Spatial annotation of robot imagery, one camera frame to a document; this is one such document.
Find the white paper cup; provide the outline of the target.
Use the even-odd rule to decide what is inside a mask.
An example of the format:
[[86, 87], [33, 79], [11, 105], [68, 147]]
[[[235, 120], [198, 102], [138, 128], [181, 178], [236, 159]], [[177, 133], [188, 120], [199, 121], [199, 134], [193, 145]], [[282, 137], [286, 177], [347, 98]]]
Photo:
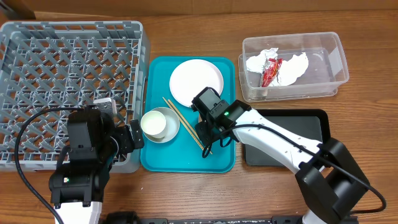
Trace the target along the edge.
[[141, 118], [142, 131], [152, 138], [163, 138], [166, 126], [167, 120], [159, 111], [149, 111]]

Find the grey shallow bowl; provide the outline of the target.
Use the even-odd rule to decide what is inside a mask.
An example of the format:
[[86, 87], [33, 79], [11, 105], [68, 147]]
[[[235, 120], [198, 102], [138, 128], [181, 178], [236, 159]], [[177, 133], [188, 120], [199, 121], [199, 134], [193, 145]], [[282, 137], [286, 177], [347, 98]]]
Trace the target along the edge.
[[180, 127], [178, 115], [173, 110], [166, 107], [154, 108], [151, 111], [159, 111], [165, 116], [167, 120], [166, 135], [163, 138], [152, 138], [144, 133], [146, 138], [156, 143], [164, 143], [172, 140], [177, 135]]

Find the red snack wrapper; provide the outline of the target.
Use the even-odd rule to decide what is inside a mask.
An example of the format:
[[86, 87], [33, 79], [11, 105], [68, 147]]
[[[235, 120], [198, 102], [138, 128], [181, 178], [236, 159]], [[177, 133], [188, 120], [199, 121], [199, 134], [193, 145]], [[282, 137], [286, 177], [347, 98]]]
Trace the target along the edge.
[[282, 65], [282, 59], [269, 58], [266, 60], [265, 68], [262, 73], [260, 87], [267, 87], [273, 79], [277, 76], [280, 66]]

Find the white napkin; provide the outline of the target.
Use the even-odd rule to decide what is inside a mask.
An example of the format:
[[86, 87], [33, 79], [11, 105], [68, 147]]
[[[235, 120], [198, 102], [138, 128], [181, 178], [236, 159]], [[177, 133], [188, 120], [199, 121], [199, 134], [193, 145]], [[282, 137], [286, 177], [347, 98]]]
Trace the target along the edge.
[[[278, 48], [264, 49], [259, 55], [249, 57], [246, 60], [246, 68], [249, 72], [262, 73], [265, 68], [266, 60], [269, 58], [282, 59], [277, 53]], [[279, 72], [273, 81], [267, 86], [289, 86], [297, 81], [307, 70], [309, 61], [305, 52], [300, 55], [293, 55], [290, 60], [282, 61]]]

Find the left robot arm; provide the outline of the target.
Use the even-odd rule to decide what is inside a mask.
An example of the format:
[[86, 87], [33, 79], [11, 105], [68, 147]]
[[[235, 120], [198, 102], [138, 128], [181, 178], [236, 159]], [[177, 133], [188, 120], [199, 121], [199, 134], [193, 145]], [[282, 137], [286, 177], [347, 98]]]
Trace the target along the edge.
[[99, 223], [114, 157], [144, 147], [140, 123], [116, 126], [109, 113], [86, 107], [69, 114], [67, 132], [49, 179], [55, 221]]

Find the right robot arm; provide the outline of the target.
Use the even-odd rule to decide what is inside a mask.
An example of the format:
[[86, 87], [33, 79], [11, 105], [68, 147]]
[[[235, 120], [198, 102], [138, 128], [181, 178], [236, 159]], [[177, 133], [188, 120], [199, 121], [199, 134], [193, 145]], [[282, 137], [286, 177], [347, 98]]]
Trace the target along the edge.
[[204, 145], [227, 138], [255, 147], [288, 168], [295, 176], [309, 211], [303, 223], [342, 223], [369, 190], [369, 181], [346, 146], [305, 138], [269, 121], [248, 104], [228, 104], [210, 87], [192, 101], [202, 121], [195, 126]]

